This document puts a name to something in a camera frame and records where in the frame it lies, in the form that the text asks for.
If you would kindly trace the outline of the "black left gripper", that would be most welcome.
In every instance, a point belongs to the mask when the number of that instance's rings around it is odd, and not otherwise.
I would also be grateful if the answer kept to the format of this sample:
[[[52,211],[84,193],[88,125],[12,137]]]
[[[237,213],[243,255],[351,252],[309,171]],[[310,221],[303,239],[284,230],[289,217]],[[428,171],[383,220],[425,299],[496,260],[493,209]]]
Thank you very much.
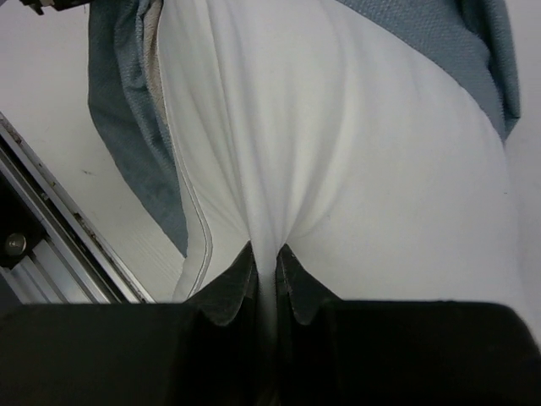
[[[77,8],[91,3],[91,0],[20,0],[27,8],[32,9],[36,14],[43,15],[44,8],[52,8],[58,12]]]

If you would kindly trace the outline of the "white pillow insert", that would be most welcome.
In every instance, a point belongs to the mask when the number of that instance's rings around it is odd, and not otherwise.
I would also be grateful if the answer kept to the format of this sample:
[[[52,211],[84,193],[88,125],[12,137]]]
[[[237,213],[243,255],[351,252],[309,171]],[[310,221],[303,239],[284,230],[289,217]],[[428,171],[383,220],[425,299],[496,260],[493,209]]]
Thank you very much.
[[[504,142],[520,111],[502,1],[167,1],[185,300],[250,244],[344,299],[525,292]]]

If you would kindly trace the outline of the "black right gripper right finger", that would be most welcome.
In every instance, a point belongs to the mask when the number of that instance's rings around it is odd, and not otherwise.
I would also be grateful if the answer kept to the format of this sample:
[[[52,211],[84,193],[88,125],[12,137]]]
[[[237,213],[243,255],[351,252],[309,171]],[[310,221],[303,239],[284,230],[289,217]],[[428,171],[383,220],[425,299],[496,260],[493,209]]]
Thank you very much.
[[[276,262],[283,405],[537,405],[540,352],[501,305],[338,298]]]

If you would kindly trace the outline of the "blue-grey pillowcase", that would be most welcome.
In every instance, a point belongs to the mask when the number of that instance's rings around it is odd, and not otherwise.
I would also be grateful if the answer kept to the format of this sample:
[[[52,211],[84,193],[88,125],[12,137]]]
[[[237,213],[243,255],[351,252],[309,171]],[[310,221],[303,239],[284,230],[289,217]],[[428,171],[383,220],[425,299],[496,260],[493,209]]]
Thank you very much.
[[[502,139],[521,115],[515,49],[502,1],[351,1],[348,7],[444,69]],[[158,93],[158,1],[94,1],[89,17],[88,106],[96,130],[143,207],[185,252],[172,144]]]

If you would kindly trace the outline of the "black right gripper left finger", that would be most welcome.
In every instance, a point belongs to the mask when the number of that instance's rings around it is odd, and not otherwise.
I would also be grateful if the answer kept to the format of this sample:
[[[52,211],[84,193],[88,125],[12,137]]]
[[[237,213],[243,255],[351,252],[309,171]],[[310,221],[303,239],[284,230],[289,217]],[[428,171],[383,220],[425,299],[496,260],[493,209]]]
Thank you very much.
[[[33,304],[1,319],[4,405],[253,405],[246,245],[181,304]]]

